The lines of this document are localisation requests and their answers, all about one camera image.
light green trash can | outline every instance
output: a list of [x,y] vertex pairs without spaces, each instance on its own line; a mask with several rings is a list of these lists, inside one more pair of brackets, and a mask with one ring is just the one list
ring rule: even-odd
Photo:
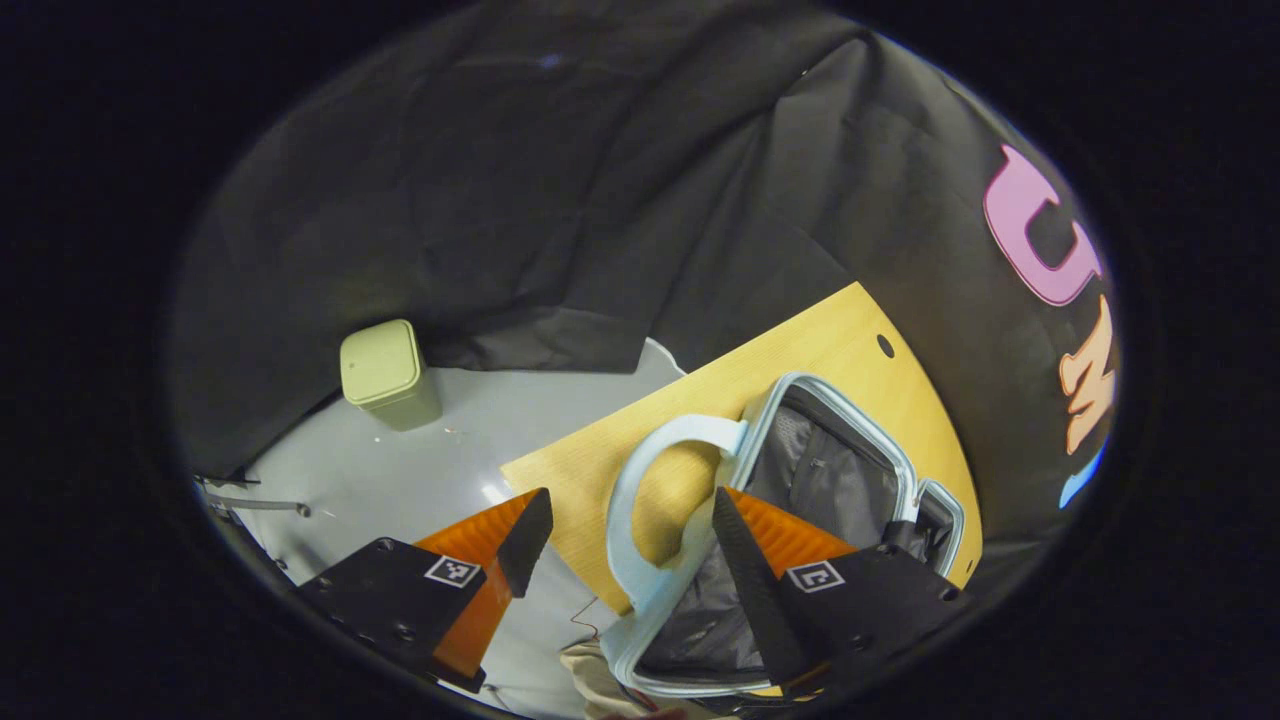
[[393,430],[439,419],[440,400],[424,372],[413,325],[390,320],[347,336],[338,351],[347,401]]

gray floor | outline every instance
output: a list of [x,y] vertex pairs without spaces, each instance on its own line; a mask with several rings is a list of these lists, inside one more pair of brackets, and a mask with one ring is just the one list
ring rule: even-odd
[[[598,420],[684,373],[649,341],[630,375],[431,369],[444,416],[396,433],[346,401],[308,418],[268,451],[248,491],[228,497],[305,502],[311,516],[238,510],[262,547],[303,583],[380,536],[415,542],[513,496],[498,468]],[[591,637],[570,621],[594,594],[548,544],[484,659],[488,683],[477,700],[545,719],[582,717],[557,655]],[[614,615],[596,602],[579,620],[600,630]]]

beige fabric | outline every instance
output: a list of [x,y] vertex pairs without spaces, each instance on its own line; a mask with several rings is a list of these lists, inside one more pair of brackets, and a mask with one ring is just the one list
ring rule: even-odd
[[[892,359],[877,336],[892,345]],[[970,532],[964,533],[948,575],[963,587],[982,555],[982,532],[960,441],[906,341],[858,283],[608,418],[503,465],[502,471],[517,492],[552,491],[552,546],[621,615],[630,602],[609,574],[604,519],[613,482],[631,450],[677,415],[736,419],[750,400],[791,372],[813,373],[844,392],[897,441],[920,478],[938,480],[964,506]],[[685,521],[710,496],[718,457],[709,446],[682,443],[653,464],[632,519],[641,555],[659,564],[676,553]]]
[[[632,702],[622,693],[618,682],[609,674],[608,662],[604,660],[604,653],[600,652],[600,643],[598,641],[588,641],[564,648],[561,652],[561,665],[573,675],[573,687],[586,700],[582,710],[582,716],[586,720],[602,720],[614,714],[623,717],[644,717],[652,712],[640,703]],[[692,702],[668,697],[646,697],[653,700],[659,710],[682,708],[687,720],[714,720],[721,717]],[[723,720],[736,719],[724,717]]]

open suitcase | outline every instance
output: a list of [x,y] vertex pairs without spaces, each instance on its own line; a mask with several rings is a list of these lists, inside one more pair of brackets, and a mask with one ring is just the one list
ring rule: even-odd
[[756,496],[855,547],[892,542],[938,574],[951,571],[966,532],[963,505],[942,483],[916,478],[893,438],[838,389],[790,373],[740,420],[684,415],[666,423],[618,474],[605,542],[609,569],[634,611],[600,644],[623,685],[684,698],[768,694],[773,685],[712,532],[712,500],[689,518],[680,552],[662,566],[632,541],[645,470],[687,441],[721,448],[716,486]]

suitcase handle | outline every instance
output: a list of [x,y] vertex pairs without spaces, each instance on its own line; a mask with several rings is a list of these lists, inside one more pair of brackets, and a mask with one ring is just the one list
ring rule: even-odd
[[649,433],[627,457],[618,480],[609,496],[609,511],[605,520],[605,552],[609,557],[609,571],[618,582],[622,592],[631,598],[631,606],[639,610],[662,580],[663,570],[640,555],[631,534],[631,515],[635,510],[640,480],[649,465],[673,445],[699,441],[714,445],[726,456],[737,454],[746,436],[746,420],[730,420],[714,415],[681,415]]

